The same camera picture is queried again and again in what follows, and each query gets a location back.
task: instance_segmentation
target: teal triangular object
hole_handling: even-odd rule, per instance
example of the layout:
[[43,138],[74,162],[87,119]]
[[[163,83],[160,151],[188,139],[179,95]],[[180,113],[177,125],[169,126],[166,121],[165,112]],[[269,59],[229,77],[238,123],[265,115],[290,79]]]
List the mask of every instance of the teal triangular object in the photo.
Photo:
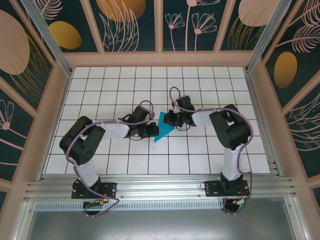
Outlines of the teal triangular object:
[[171,126],[167,123],[164,123],[164,116],[166,115],[167,113],[165,112],[160,112],[160,116],[159,116],[159,122],[158,122],[158,127],[159,127],[159,135],[155,136],[154,138],[154,142],[160,140],[161,138],[163,138],[165,135],[169,134],[170,132],[172,132],[175,127],[174,126]]

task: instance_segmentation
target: white grid floor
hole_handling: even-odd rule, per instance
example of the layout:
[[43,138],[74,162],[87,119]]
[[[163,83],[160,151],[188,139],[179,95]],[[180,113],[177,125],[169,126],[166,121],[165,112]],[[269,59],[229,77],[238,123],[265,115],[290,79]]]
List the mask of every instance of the white grid floor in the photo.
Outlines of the white grid floor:
[[[172,86],[190,96],[195,109],[236,104],[254,131],[242,170],[251,166],[254,174],[270,173],[241,67],[76,67],[43,173],[74,173],[59,142],[79,117],[115,120],[132,113],[142,100],[151,100],[157,121],[160,112],[172,109]],[[93,162],[98,174],[219,174],[223,153],[213,126],[197,126],[174,130],[157,142],[153,137],[104,140]]]

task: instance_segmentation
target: blue triangle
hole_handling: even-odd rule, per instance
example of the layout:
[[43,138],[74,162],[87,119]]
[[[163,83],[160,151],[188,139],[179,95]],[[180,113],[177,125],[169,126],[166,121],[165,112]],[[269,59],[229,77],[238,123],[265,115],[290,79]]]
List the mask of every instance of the blue triangle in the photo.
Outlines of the blue triangle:
[[164,123],[164,116],[166,115],[165,112],[160,112],[160,116],[159,116],[159,122],[158,122],[158,127],[159,127],[159,132],[160,134],[155,136],[154,138],[154,142],[160,140],[161,138],[163,138],[165,135],[169,134],[170,132],[172,132],[175,127],[171,126],[167,123]]

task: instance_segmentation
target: gold circle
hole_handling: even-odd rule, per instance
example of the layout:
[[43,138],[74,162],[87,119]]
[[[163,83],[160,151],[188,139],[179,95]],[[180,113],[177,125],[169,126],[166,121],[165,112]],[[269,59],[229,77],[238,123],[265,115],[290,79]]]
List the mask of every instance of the gold circle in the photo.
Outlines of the gold circle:
[[281,53],[274,66],[274,81],[279,88],[285,89],[295,78],[298,63],[295,55],[285,51]]
[[146,9],[146,0],[96,0],[98,7],[109,19],[115,22],[129,22],[130,19],[125,19],[125,8],[132,10],[136,19],[140,18]]
[[21,24],[0,10],[0,69],[8,74],[21,74],[29,63],[28,35]]
[[279,0],[241,0],[239,19],[249,27],[261,27],[268,23]]
[[80,33],[71,24],[65,21],[55,21],[49,25],[56,42],[65,49],[80,47],[82,39]]

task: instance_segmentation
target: mounting plate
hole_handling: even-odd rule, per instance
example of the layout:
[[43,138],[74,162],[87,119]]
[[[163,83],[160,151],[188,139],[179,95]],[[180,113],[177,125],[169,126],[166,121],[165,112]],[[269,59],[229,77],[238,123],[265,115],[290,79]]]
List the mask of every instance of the mounting plate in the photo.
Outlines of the mounting plate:
[[[205,181],[204,184],[204,190],[205,190],[205,196],[206,197],[241,197],[241,191],[238,189],[232,189],[228,192],[225,192],[223,187],[220,184],[220,181]],[[249,187],[248,182],[246,180],[242,180],[241,185],[239,188],[247,195],[249,196]]]
[[[106,194],[108,197],[116,197],[117,192],[117,184],[115,182],[102,182],[100,184],[100,192],[99,194]],[[83,186],[82,183],[74,183],[72,194],[72,199],[101,199],[100,196],[93,194],[92,192],[88,191],[86,187]]]

